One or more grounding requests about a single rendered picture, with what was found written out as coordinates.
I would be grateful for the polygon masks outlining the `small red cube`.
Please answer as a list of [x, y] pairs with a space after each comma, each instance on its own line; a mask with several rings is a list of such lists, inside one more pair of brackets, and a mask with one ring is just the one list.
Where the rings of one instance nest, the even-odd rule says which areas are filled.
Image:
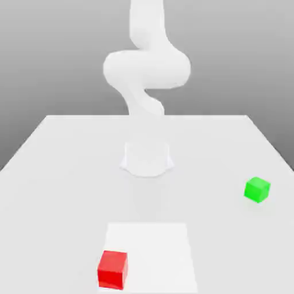
[[127, 253], [104, 250], [97, 268], [99, 287], [123, 290], [127, 274]]

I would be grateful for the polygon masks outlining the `small green cube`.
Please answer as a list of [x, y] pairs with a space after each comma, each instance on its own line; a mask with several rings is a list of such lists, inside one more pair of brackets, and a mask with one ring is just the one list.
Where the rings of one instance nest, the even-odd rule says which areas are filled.
[[261, 203], [268, 197], [270, 186], [270, 182], [253, 177], [245, 184], [244, 196], [256, 203]]

